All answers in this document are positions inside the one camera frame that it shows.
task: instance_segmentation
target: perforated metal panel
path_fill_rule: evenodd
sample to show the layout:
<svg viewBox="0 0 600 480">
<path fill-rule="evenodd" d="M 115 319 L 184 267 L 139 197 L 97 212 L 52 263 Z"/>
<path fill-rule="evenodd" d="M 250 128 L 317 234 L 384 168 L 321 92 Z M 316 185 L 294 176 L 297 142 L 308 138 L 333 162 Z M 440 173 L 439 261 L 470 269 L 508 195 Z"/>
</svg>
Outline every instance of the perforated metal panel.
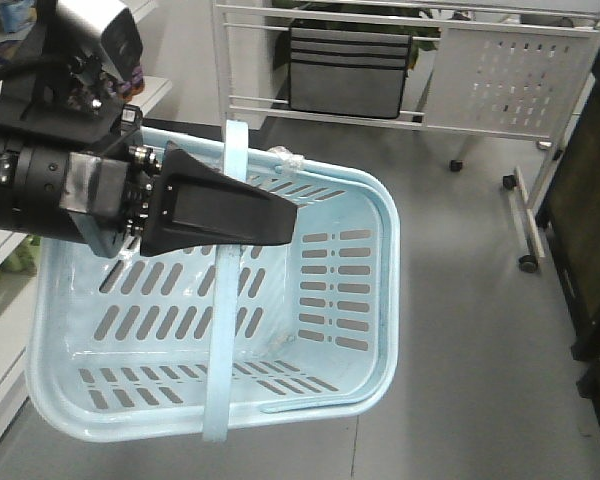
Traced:
<svg viewBox="0 0 600 480">
<path fill-rule="evenodd" d="M 577 80 L 590 41 L 450 29 L 436 58 L 425 122 L 548 138 L 565 105 L 580 94 Z"/>
</svg>

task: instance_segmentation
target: white metal rack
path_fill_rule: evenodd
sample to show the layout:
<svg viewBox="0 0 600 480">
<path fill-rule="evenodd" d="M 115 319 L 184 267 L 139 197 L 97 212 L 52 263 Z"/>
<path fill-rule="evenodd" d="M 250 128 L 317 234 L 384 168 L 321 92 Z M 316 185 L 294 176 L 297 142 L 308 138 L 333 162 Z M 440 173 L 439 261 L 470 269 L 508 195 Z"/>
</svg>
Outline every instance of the white metal rack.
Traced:
<svg viewBox="0 0 600 480">
<path fill-rule="evenodd" d="M 157 6 L 156 0 L 124 0 L 136 22 Z M 0 41 L 8 37 L 0 36 Z M 147 114 L 172 88 L 170 80 L 145 76 L 145 90 L 132 101 Z M 0 263 L 25 235 L 0 230 Z M 0 281 L 0 437 L 27 397 L 24 348 L 36 301 L 36 278 L 4 276 Z"/>
<path fill-rule="evenodd" d="M 317 0 L 313 3 L 425 7 L 469 10 L 478 18 L 521 14 L 569 17 L 591 27 L 549 27 L 499 20 L 457 21 L 400 16 L 278 9 L 263 1 L 213 0 L 214 46 L 222 121 L 256 114 L 410 130 L 464 133 L 551 143 L 530 190 L 517 178 L 522 218 L 533 254 L 544 257 L 535 224 L 542 199 L 555 173 L 554 157 L 600 48 L 600 0 Z M 233 86 L 229 46 L 231 29 L 286 31 L 280 22 L 314 19 L 374 25 L 435 27 L 438 38 L 414 40 L 437 44 L 428 94 L 417 111 L 402 110 L 395 120 L 377 120 L 293 111 L 288 101 L 238 94 Z M 416 122 L 413 117 L 422 121 Z"/>
</svg>

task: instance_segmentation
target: light blue basket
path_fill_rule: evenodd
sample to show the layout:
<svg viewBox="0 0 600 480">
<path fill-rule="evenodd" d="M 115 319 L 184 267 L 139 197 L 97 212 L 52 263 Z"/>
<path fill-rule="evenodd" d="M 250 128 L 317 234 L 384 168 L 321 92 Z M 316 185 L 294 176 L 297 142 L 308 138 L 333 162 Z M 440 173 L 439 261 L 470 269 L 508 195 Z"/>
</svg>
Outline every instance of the light blue basket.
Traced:
<svg viewBox="0 0 600 480">
<path fill-rule="evenodd" d="M 221 164 L 219 142 L 148 128 L 144 139 L 159 155 L 172 140 Z M 247 181 L 300 209 L 290 245 L 242 250 L 227 426 L 360 414 L 397 361 L 393 200 L 361 171 L 257 150 Z M 97 442 L 203 431 L 215 250 L 148 259 L 134 241 L 105 260 L 44 242 L 26 369 L 42 416 Z"/>
</svg>

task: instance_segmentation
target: black cabinet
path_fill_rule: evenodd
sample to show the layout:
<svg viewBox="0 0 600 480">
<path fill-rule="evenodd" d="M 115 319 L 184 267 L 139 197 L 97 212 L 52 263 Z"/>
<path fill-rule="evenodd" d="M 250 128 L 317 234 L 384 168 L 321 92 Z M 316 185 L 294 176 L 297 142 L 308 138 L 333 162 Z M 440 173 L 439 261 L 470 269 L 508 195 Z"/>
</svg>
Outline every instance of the black cabinet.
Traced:
<svg viewBox="0 0 600 480">
<path fill-rule="evenodd" d="M 594 73 L 596 85 L 545 201 L 579 360 L 600 351 L 600 56 Z"/>
</svg>

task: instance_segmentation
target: black bag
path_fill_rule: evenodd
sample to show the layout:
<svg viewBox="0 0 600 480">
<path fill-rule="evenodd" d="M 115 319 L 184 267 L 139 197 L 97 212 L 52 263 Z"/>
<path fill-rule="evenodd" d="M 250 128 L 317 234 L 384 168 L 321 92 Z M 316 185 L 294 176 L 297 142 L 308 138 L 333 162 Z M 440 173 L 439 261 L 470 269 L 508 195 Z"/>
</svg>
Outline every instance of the black bag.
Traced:
<svg viewBox="0 0 600 480">
<path fill-rule="evenodd" d="M 391 119 L 400 115 L 411 36 L 291 27 L 289 107 Z"/>
</svg>

